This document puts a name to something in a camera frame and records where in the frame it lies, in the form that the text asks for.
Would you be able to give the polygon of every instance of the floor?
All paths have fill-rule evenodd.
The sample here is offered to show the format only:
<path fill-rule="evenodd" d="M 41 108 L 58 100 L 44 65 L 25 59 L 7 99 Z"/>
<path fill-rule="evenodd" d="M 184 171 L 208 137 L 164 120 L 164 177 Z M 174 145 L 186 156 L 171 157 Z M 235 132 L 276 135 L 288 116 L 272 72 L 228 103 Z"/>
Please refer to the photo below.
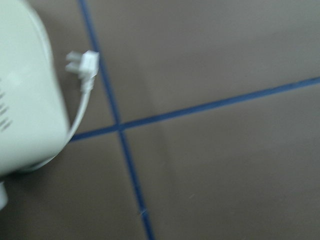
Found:
<path fill-rule="evenodd" d="M 3 239 L 317 240 L 317 0 L 28 0 L 72 120 L 71 50 L 101 53 L 84 120 L 6 181 Z"/>

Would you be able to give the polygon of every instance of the white power cord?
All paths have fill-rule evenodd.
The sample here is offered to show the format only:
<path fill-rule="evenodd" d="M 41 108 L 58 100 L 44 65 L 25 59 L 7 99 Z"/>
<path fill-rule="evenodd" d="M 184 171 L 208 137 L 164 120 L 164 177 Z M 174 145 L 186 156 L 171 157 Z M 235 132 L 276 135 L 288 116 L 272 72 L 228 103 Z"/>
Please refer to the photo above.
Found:
<path fill-rule="evenodd" d="M 81 100 L 78 107 L 77 114 L 73 121 L 73 124 L 67 134 L 65 145 L 75 135 L 88 106 L 91 90 L 94 87 L 95 77 L 99 70 L 99 53 L 95 51 L 87 51 L 84 54 L 78 52 L 70 52 L 66 59 L 70 63 L 65 67 L 65 70 L 70 73 L 78 74 L 81 79 Z M 34 165 L 22 168 L 18 173 L 31 173 L 49 163 L 56 156 L 49 158 L 48 160 L 36 163 Z"/>

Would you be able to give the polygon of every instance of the blue tape line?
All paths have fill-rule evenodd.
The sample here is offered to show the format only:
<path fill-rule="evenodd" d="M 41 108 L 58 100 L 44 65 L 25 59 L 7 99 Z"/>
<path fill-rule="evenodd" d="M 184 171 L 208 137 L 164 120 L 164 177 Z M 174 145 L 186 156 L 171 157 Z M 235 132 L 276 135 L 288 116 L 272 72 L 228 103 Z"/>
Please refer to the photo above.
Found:
<path fill-rule="evenodd" d="M 84 16 L 85 24 L 88 29 L 89 37 L 91 39 L 93 48 L 96 52 L 101 53 L 98 38 L 96 37 L 96 34 L 95 34 L 95 29 L 93 27 L 92 20 L 89 15 L 89 10 L 88 10 L 87 4 L 86 4 L 86 0 L 78 0 L 78 1 L 80 4 L 82 14 Z M 112 115 L 113 115 L 113 118 L 115 121 L 115 127 L 116 127 L 116 130 L 118 131 L 118 134 L 120 137 L 123 154 L 125 156 L 129 175 L 130 175 L 131 182 L 132 182 L 132 185 L 134 188 L 135 197 L 138 202 L 139 210 L 141 213 L 141 219 L 144 224 L 144 229 L 145 229 L 145 232 L 146 232 L 148 239 L 154 240 L 155 238 L 154 238 L 154 234 L 153 234 L 150 219 L 149 219 L 149 214 L 147 212 L 147 208 L 145 207 L 145 203 L 143 200 L 143 194 L 140 189 L 140 183 L 138 180 L 138 176 L 136 174 L 132 155 L 129 150 L 129 145 L 126 140 L 125 133 L 122 131 L 120 114 L 119 114 L 118 107 L 117 107 L 117 104 L 115 101 L 115 97 L 114 97 L 114 94 L 112 91 L 112 86 L 111 86 L 109 78 L 108 78 L 107 68 L 105 67 L 105 62 L 102 57 L 100 58 L 100 72 L 102 74 L 102 80 L 104 82 L 105 91 L 109 97 L 109 102 L 110 102 L 111 109 L 112 109 Z"/>
<path fill-rule="evenodd" d="M 137 173 L 135 170 L 134 162 L 133 162 L 132 156 L 130 154 L 128 141 L 126 139 L 125 133 L 122 130 L 119 131 L 119 137 L 120 137 L 121 145 L 122 145 L 122 148 L 124 151 L 126 164 L 129 168 L 131 182 L 133 183 L 133 188 L 134 188 L 134 191 L 136 194 L 136 199 L 137 199 L 137 202 L 139 205 L 140 214 L 141 214 L 141 218 L 142 218 L 142 221 L 144 224 L 144 228 L 146 230 L 146 234 L 147 234 L 149 240 L 154 240 L 154 234 L 152 232 L 149 214 L 148 214 L 147 208 L 145 207 L 146 205 L 144 202 L 142 191 L 140 189 L 140 184 L 139 184 L 138 176 L 137 176 Z"/>
<path fill-rule="evenodd" d="M 117 130 L 118 130 L 118 127 L 116 125 L 113 125 L 105 128 L 96 129 L 93 131 L 82 132 L 74 135 L 70 141 L 74 142 L 82 139 L 88 139 L 88 138 L 96 137 L 103 134 L 113 133 Z"/>
<path fill-rule="evenodd" d="M 91 16 L 89 14 L 89 10 L 88 10 L 88 6 L 86 4 L 86 0 L 78 0 L 78 2 L 80 4 L 80 8 L 81 8 L 82 14 L 84 16 L 84 21 L 85 21 L 86 28 L 87 28 L 88 33 L 89 33 L 89 37 L 90 37 L 90 40 L 91 40 L 91 44 L 93 46 L 93 50 L 98 52 L 98 53 L 101 53 L 101 48 L 100 48 L 100 45 L 99 45 L 98 38 L 96 37 L 96 34 L 95 34 L 96 31 L 95 31 L 94 25 L 92 24 L 92 19 L 91 19 Z M 104 61 L 104 58 L 103 58 L 102 54 L 100 54 L 99 71 L 100 71 L 100 73 L 102 75 L 102 81 L 104 83 L 104 90 L 107 93 L 107 96 L 109 97 L 109 104 L 111 106 L 111 110 L 112 110 L 112 113 L 113 113 L 113 120 L 114 120 L 114 122 L 116 124 L 119 124 L 121 122 L 120 115 L 119 115 L 118 107 L 117 107 L 117 104 L 116 104 L 116 101 L 115 101 L 115 96 L 114 96 L 114 93 L 112 91 L 112 87 L 111 87 L 111 84 L 110 84 L 108 71 L 107 71 L 107 68 L 105 66 L 106 66 L 106 63 Z"/>
<path fill-rule="evenodd" d="M 216 108 L 220 108 L 223 106 L 241 103 L 241 102 L 248 101 L 248 100 L 258 99 L 258 98 L 262 98 L 265 96 L 283 93 L 283 92 L 287 92 L 290 90 L 300 89 L 300 88 L 304 88 L 304 87 L 316 85 L 316 84 L 320 84 L 320 77 L 312 78 L 312 79 L 308 79 L 308 80 L 303 80 L 303 81 L 299 81 L 299 82 L 295 82 L 295 83 L 290 83 L 290 84 L 278 86 L 275 88 L 269 88 L 269 89 L 264 89 L 264 90 L 260 90 L 260 91 L 255 91 L 255 92 L 240 95 L 240 96 L 235 96 L 235 97 L 231 97 L 231 98 L 227 98 L 227 99 L 223 99 L 223 100 L 213 101 L 213 102 L 209 102 L 209 103 L 205 103 L 205 104 L 201 104 L 201 105 L 197 105 L 197 106 L 193 106 L 193 107 L 188 107 L 185 109 L 180 109 L 180 110 L 176 110 L 176 111 L 172 111 L 172 112 L 168 112 L 168 113 L 164 113 L 164 114 L 160 114 L 160 115 L 156 115 L 156 116 L 150 116 L 150 117 L 146 117 L 143 119 L 138 119 L 138 120 L 126 122 L 126 123 L 122 124 L 122 128 L 123 129 L 130 129 L 130 128 L 134 128 L 134 127 L 139 127 L 139 126 L 143 126 L 143 125 L 147 125 L 147 124 L 156 123 L 159 121 L 164 121 L 164 120 L 168 120 L 168 119 L 172 119 L 172 118 L 181 117 L 184 115 L 190 115 L 190 114 L 199 113 L 199 112 L 203 112 L 203 111 L 207 111 L 207 110 L 211 110 L 211 109 L 216 109 Z"/>

